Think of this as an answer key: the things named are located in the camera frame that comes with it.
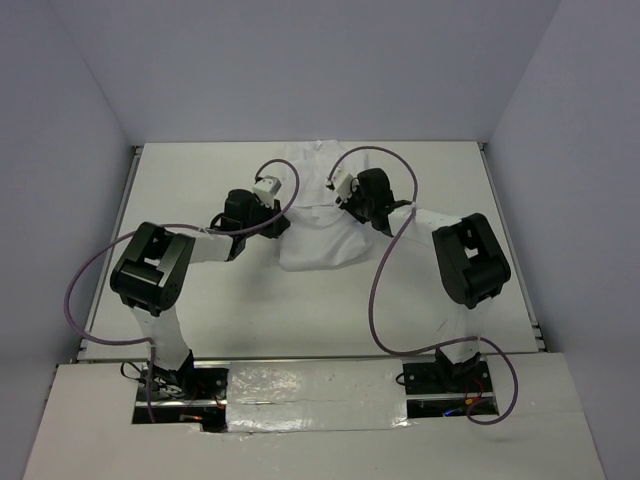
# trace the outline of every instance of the white cloth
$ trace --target white cloth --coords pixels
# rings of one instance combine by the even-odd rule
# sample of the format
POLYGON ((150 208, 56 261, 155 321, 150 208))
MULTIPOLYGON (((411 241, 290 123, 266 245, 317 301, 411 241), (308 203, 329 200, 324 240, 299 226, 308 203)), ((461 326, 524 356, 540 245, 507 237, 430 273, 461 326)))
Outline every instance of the white cloth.
MULTIPOLYGON (((291 226, 280 237, 280 266, 289 271, 317 270, 342 265, 371 246, 363 225, 336 205, 336 194, 326 187, 331 168, 346 150, 335 140, 289 143, 284 158, 300 175, 300 191, 286 213, 291 226)), ((367 168, 364 152, 341 165, 354 176, 367 168)), ((282 197, 293 194, 295 178, 284 168, 282 197)))

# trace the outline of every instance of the gray wall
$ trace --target gray wall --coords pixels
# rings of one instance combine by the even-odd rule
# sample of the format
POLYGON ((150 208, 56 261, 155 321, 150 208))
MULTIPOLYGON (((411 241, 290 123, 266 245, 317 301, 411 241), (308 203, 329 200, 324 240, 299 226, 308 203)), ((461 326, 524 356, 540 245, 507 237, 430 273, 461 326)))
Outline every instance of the gray wall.
MULTIPOLYGON (((0 478, 22 478, 56 362, 75 266, 110 235, 128 142, 45 1, 0 0, 0 478)), ((86 316, 96 272, 82 283, 86 316)))
POLYGON ((488 140, 558 0, 52 0, 144 141, 488 140))
POLYGON ((640 2, 563 0, 489 143, 610 479, 640 478, 640 2))

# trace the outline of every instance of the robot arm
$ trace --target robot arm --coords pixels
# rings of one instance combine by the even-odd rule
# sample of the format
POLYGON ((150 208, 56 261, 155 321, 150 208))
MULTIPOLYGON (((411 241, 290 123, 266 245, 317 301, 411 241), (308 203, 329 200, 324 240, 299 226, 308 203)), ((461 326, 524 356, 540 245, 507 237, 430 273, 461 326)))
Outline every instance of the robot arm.
MULTIPOLYGON (((438 260, 442 285, 455 308, 441 341, 477 336, 490 299, 499 295, 511 277, 511 269, 489 222, 479 213, 460 218, 416 208, 409 201, 396 201, 389 179, 379 168, 365 170, 354 178, 336 169, 328 188, 337 195, 340 208, 361 223, 394 237, 413 214, 403 238, 433 248, 438 260)), ((455 378, 475 365, 477 342, 450 345, 436 352, 442 377, 455 378)))
MULTIPOLYGON (((211 222, 210 230, 234 232, 259 226, 280 213, 275 195, 280 181, 257 180, 253 191, 232 190, 224 212, 211 222)), ((111 289, 120 295, 155 347, 155 376, 191 392, 193 354, 178 321, 175 304, 191 263, 232 261, 242 253, 252 235, 278 238, 289 227, 281 217, 264 228, 243 235, 215 235, 204 229, 192 235, 172 233, 145 222, 136 230, 110 278, 111 289)))

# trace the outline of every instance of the white platform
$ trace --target white platform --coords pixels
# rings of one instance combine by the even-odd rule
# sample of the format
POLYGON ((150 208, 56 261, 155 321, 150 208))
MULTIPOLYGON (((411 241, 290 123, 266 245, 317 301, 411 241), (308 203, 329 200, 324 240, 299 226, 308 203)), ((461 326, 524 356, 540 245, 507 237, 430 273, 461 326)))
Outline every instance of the white platform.
MULTIPOLYGON (((485 214, 513 266, 475 143, 375 144, 395 150, 411 163, 420 181, 420 206, 461 216, 485 214)), ((280 157, 283 146, 147 144, 120 233, 134 230, 143 221, 208 225, 222 210, 227 192, 250 188, 257 168, 280 157)), ((386 170, 396 198, 410 198, 410 178, 399 162, 377 152, 369 158, 371 166, 386 170)), ((376 245, 366 261, 336 270, 287 273, 277 264, 277 241, 262 237, 249 239, 245 252, 234 262, 191 266, 177 304, 185 340, 198 358, 379 355, 369 335, 366 305, 387 239, 373 231, 372 235, 376 245)), ((123 248, 116 249, 109 271, 123 248)), ((108 283, 99 295, 91 332, 112 339, 139 337, 136 322, 108 283)), ((396 349, 433 343, 438 327, 450 315, 449 307, 433 252, 400 242, 383 274, 376 303, 376 322, 384 341, 396 349)), ((515 269, 495 300, 484 335, 509 352, 538 350, 515 269)), ((90 344, 80 358, 146 356, 144 346, 90 344)))
MULTIPOLYGON (((132 425, 136 384, 117 364, 58 370, 26 480, 147 478, 602 480, 586 419, 560 354, 512 356, 520 402, 505 422, 432 418, 384 431, 209 434, 192 425, 132 425)), ((489 369, 500 409, 511 395, 489 369)), ((390 381, 389 388, 398 388, 390 381)))

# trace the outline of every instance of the wire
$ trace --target wire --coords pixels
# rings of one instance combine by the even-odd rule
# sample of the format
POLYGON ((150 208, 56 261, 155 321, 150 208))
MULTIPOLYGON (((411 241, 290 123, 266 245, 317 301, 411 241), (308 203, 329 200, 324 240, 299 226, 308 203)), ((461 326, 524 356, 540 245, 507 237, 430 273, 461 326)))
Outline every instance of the wire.
POLYGON ((368 317, 369 317, 369 331, 371 332, 371 337, 373 338, 373 341, 378 346, 378 348, 380 348, 383 352, 386 352, 389 355, 394 355, 394 356, 397 356, 397 357, 409 357, 409 356, 414 356, 414 355, 420 355, 422 353, 426 353, 426 352, 429 352, 429 351, 432 351, 432 350, 437 350, 437 349, 441 349, 441 348, 444 348, 444 347, 448 347, 450 345, 456 345, 458 343, 464 343, 464 342, 480 341, 480 342, 486 343, 487 345, 491 346, 498 353, 498 355, 500 355, 500 357, 502 357, 502 359, 507 364, 507 367, 509 368, 509 372, 511 373, 511 377, 513 378, 513 396, 511 398, 511 402, 509 403, 509 406, 507 407, 507 409, 504 411, 504 413, 502 415, 498 416, 497 418, 494 418, 494 419, 491 419, 491 420, 477 420, 477 419, 471 417, 471 413, 473 412, 473 410, 478 405, 481 405, 483 403, 491 402, 492 401, 491 398, 483 398, 483 399, 478 400, 477 402, 474 402, 473 404, 469 405, 469 408, 467 408, 467 418, 472 423, 475 423, 475 424, 478 424, 478 425, 495 425, 497 423, 502 422, 505 418, 507 418, 509 415, 511 415, 511 412, 513 412, 513 409, 515 408, 516 403, 518 402, 518 394, 519 394, 518 375, 517 375, 516 370, 515 370, 515 368, 513 366, 513 363, 511 363, 511 360, 509 360, 509 357, 506 355, 506 353, 504 353, 502 351, 502 349, 500 349, 500 347, 498 347, 498 345, 493 343, 491 340, 489 340, 488 338, 480 337, 480 336, 478 336, 478 337, 474 337, 474 336, 461 337, 461 338, 454 338, 453 340, 447 340, 445 342, 435 343, 435 344, 429 345, 427 347, 417 348, 415 350, 408 350, 408 351, 393 350, 393 349, 387 347, 384 343, 382 343, 382 340, 380 340, 380 337, 378 336, 378 332, 376 331, 376 326, 375 326, 375 321, 374 321, 374 305, 375 305, 375 299, 376 299, 376 291, 378 290, 378 284, 380 283, 380 277, 382 276, 382 270, 384 269, 384 266, 386 265, 387 260, 389 260, 389 256, 391 255, 391 252, 393 251, 393 249, 397 245, 398 241, 400 241, 400 238, 402 237, 402 234, 409 227, 409 225, 411 224, 411 222, 413 221, 413 219, 416 216, 415 202, 416 202, 416 200, 418 198, 418 178, 416 177, 415 172, 411 168, 411 165, 409 165, 409 163, 407 163, 407 161, 404 158, 402 158, 400 155, 398 155, 397 153, 395 153, 395 152, 393 152, 393 151, 391 151, 391 150, 389 150, 387 148, 377 147, 377 146, 373 146, 373 145, 371 145, 371 146, 367 145, 367 146, 361 146, 361 147, 352 148, 351 150, 349 150, 349 151, 345 152, 344 154, 342 154, 342 156, 336 161, 336 163, 334 164, 333 168, 331 169, 331 172, 329 173, 329 179, 333 178, 334 172, 340 166, 340 164, 344 161, 345 158, 347 158, 352 153, 358 152, 360 150, 377 150, 379 152, 387 153, 387 154, 391 155, 392 157, 395 157, 397 160, 399 160, 407 168, 407 171, 411 175, 411 179, 413 181, 413 195, 412 195, 413 206, 411 208, 411 214, 409 215, 407 220, 402 224, 402 226, 398 230, 398 233, 396 233, 396 235, 393 237, 393 239, 391 240, 391 243, 389 243, 389 246, 387 247, 387 250, 382 255, 382 259, 380 260, 380 264, 378 265, 378 268, 376 270, 375 276, 373 277, 373 283, 371 284, 371 291, 369 293, 369 305, 368 305, 367 313, 368 313, 368 317))
POLYGON ((402 373, 399 373, 399 374, 398 374, 398 376, 396 377, 396 383, 397 383, 398 385, 401 385, 401 386, 403 386, 403 387, 406 387, 406 386, 407 386, 407 384, 406 384, 406 383, 404 383, 404 382, 401 382, 401 381, 400 381, 400 377, 404 377, 404 372, 402 372, 402 373))
MULTIPOLYGON (((211 235, 226 235, 226 236, 237 236, 237 235, 248 235, 249 233, 254 233, 257 232, 269 225, 271 225, 272 223, 277 222, 280 218, 282 218, 284 216, 284 214, 289 210, 289 208, 291 208, 291 206, 293 205, 293 202, 295 201, 296 197, 298 196, 298 192, 300 190, 300 175, 298 175, 298 171, 296 170, 296 168, 293 166, 293 164, 291 162, 288 162, 286 160, 280 159, 280 158, 275 158, 273 160, 269 160, 268 162, 264 163, 256 172, 256 177, 258 177, 260 175, 260 173, 262 173, 262 171, 269 165, 274 164, 274 163, 282 163, 284 165, 286 165, 287 167, 289 167, 292 171, 293 171, 293 175, 295 177, 296 180, 296 185, 293 191, 293 195, 291 196, 291 199, 289 200, 289 203, 287 203, 284 208, 278 212, 276 215, 274 215, 272 218, 270 218, 269 220, 267 220, 266 222, 260 223, 258 225, 255 225, 253 227, 249 227, 249 228, 243 228, 241 230, 236 230, 233 232, 220 232, 217 230, 211 230, 208 228, 201 228, 201 227, 197 227, 195 225, 189 225, 189 224, 184 224, 184 223, 169 223, 169 224, 163 224, 161 225, 164 228, 182 228, 182 229, 187 229, 187 230, 195 230, 195 231, 205 231, 211 235)), ((81 338, 89 341, 89 342, 93 342, 93 343, 98 343, 100 345, 109 345, 109 346, 125 346, 125 345, 139 345, 139 344, 143 344, 143 343, 148 343, 149 344, 149 350, 150 350, 150 354, 149 354, 149 368, 147 369, 147 379, 146 379, 146 395, 147 395, 147 411, 149 412, 149 418, 151 419, 152 423, 155 423, 155 417, 153 416, 153 408, 151 406, 151 399, 152 399, 152 380, 153 380, 153 364, 155 362, 155 358, 156 358, 156 345, 155 342, 153 341, 153 338, 151 337, 141 337, 141 338, 134 338, 131 340, 110 340, 110 339, 106 339, 106 338, 99 338, 96 336, 91 335, 90 333, 86 332, 83 328, 81 328, 75 321, 75 319, 73 318, 73 314, 71 313, 71 294, 73 293, 73 289, 75 288, 76 284, 78 283, 78 280, 80 279, 80 277, 82 276, 82 274, 87 270, 87 268, 89 268, 89 266, 95 262, 98 258, 100 258, 103 254, 105 254, 106 252, 108 252, 109 250, 111 250, 112 248, 114 248, 116 245, 118 245, 119 243, 127 240, 128 238, 133 237, 133 235, 136 232, 129 232, 129 233, 125 233, 124 235, 116 238, 115 240, 113 240, 109 245, 107 245, 106 247, 104 247, 102 250, 98 251, 96 254, 94 254, 92 257, 90 257, 88 260, 86 260, 79 268, 78 270, 76 270, 76 272, 73 274, 73 277, 71 277, 71 281, 69 282, 69 285, 67 286, 67 290, 64 294, 64 300, 63 300, 63 310, 64 310, 64 318, 67 322, 67 324, 69 325, 69 327, 71 327, 71 329, 76 332, 76 334, 78 334, 81 338)))
POLYGON ((482 395, 484 394, 484 385, 482 384, 482 382, 480 380, 478 380, 475 377, 473 377, 471 379, 471 381, 474 382, 476 385, 478 385, 480 387, 480 395, 478 395, 478 398, 481 398, 482 395))
POLYGON ((218 396, 217 396, 215 393, 213 394, 213 399, 214 399, 214 400, 215 400, 215 402, 216 402, 216 407, 217 407, 217 408, 219 408, 219 409, 221 409, 221 410, 224 410, 224 409, 225 409, 225 406, 224 406, 223 404, 221 404, 221 403, 220 403, 220 400, 218 400, 218 396))
POLYGON ((135 382, 141 382, 140 377, 135 378, 135 377, 130 377, 129 375, 127 375, 126 373, 124 373, 124 366, 125 365, 130 365, 131 367, 133 367, 133 369, 138 372, 139 375, 142 375, 142 371, 136 367, 133 363, 131 362, 122 362, 120 364, 120 375, 122 375, 124 378, 128 378, 129 380, 133 380, 135 382))
POLYGON ((184 390, 177 385, 171 385, 162 378, 156 378, 154 381, 155 384, 158 385, 158 390, 162 391, 165 395, 168 395, 174 400, 183 400, 186 396, 184 390))
POLYGON ((184 412, 186 412, 187 409, 189 409, 191 407, 191 405, 193 405, 193 402, 196 401, 196 398, 198 398, 198 387, 194 387, 193 397, 191 398, 189 403, 187 405, 185 405, 185 407, 182 410, 180 410, 179 415, 182 415, 184 412))
POLYGON ((213 217, 213 220, 211 220, 211 227, 214 227, 216 223, 218 223, 218 220, 220 220, 223 216, 224 216, 224 213, 219 213, 218 215, 213 217))

